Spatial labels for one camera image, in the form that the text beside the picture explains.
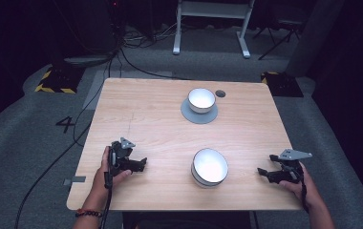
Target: wooden table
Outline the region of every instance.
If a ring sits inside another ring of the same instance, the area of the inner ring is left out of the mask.
[[[217,118],[193,124],[181,104],[195,88],[215,93]],[[145,171],[114,189],[112,210],[298,210],[294,194],[259,176],[257,168],[279,166],[269,155],[291,148],[270,91],[261,83],[107,79],[79,161],[67,206],[81,207],[89,194],[104,147],[121,137],[135,143],[130,158],[148,157]],[[220,152],[228,175],[216,188],[204,189],[191,175],[194,155],[203,148]]]

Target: gray coaster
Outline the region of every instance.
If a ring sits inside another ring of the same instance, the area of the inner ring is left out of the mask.
[[[190,106],[188,105],[188,99],[186,98],[181,104],[181,113],[187,120],[191,121],[192,123],[206,124],[213,121],[217,117],[218,107],[217,104],[214,104],[211,111],[205,114],[198,114],[191,110]]]

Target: person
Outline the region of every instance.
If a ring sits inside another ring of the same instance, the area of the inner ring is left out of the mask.
[[[76,221],[74,229],[79,228],[98,228],[99,218],[101,217],[101,209],[104,209],[107,201],[108,190],[104,187],[104,172],[108,171],[108,154],[109,147],[106,147],[101,160],[101,166],[97,169],[95,178],[93,181],[90,194],[86,197],[82,208],[76,212]],[[307,168],[301,163],[304,171],[304,181],[307,185],[306,205],[309,209],[310,215],[310,228],[311,229],[332,229],[335,228],[331,213],[320,196],[315,183],[313,182]],[[113,177],[113,188],[119,186],[119,184],[126,178],[128,178],[132,172],[130,170],[123,171],[117,176]],[[302,200],[301,190],[302,185],[300,183],[291,183],[285,180],[279,182],[279,185],[285,189],[294,193],[294,195]],[[217,226],[208,225],[207,222],[198,222],[197,228],[218,228]]]
[[[312,180],[307,168],[301,163],[304,172],[304,182],[307,186],[306,205],[309,209],[310,228],[312,229],[331,229],[334,228],[334,223],[331,213],[325,204],[325,201],[319,195],[318,189]],[[295,196],[301,200],[302,185],[300,183],[291,183],[285,180],[279,182],[279,185],[285,187],[287,190],[293,192]]]
[[[95,178],[93,180],[92,189],[86,197],[82,208],[76,212],[76,221],[73,226],[74,229],[78,228],[98,228],[99,218],[101,217],[101,209],[104,209],[108,189],[104,187],[104,172],[108,171],[108,153],[109,147],[104,150],[101,160],[101,166],[97,169]],[[113,188],[116,188],[124,179],[132,174],[130,170],[122,171],[117,176],[113,177]]]

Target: table leg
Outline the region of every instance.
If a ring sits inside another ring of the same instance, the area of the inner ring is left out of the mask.
[[[173,46],[173,54],[179,54],[181,52],[181,39],[182,39],[182,0],[179,0],[177,29],[175,36],[175,44]]]
[[[238,36],[239,44],[241,45],[242,54],[244,55],[244,58],[250,57],[249,49],[247,48],[247,45],[245,42],[245,32],[246,32],[247,24],[249,22],[250,15],[252,14],[253,4],[254,4],[254,1],[250,1],[249,6],[247,8],[244,24],[242,25],[242,30],[236,32],[236,34]]]

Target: gray carpet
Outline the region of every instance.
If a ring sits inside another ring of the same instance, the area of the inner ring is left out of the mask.
[[[124,52],[130,62],[148,72],[196,80],[260,82],[262,72],[285,70],[297,43],[295,38],[258,61],[272,45],[267,32],[255,40],[251,39],[255,31],[247,32],[252,57],[243,59],[234,31],[188,31],[181,37],[179,56],[172,54],[173,37],[145,49],[124,48]],[[115,58],[111,76],[125,73],[125,77],[135,71],[122,55],[119,60],[122,66]],[[23,85],[25,96],[0,114],[0,228],[13,228],[21,200],[32,184],[73,143],[74,131],[78,137],[90,123],[96,105],[82,110],[97,94],[98,82],[107,77],[103,73],[108,73],[105,64],[87,69],[77,94],[36,93],[34,89],[48,67],[29,75]],[[363,186],[310,97],[313,81],[307,77],[297,81],[304,98],[274,97],[291,144],[296,150],[313,153],[313,158],[303,162],[331,209],[337,228],[363,228]],[[55,123],[66,116],[77,122],[64,134],[64,127]],[[86,135],[79,142],[84,142]],[[81,152],[80,146],[72,147],[40,180],[24,205],[19,228],[71,227],[75,216],[66,207],[69,192],[62,182],[75,174]],[[260,228],[310,227],[304,211],[260,211],[257,216]],[[106,225],[120,228],[121,213],[111,212]]]

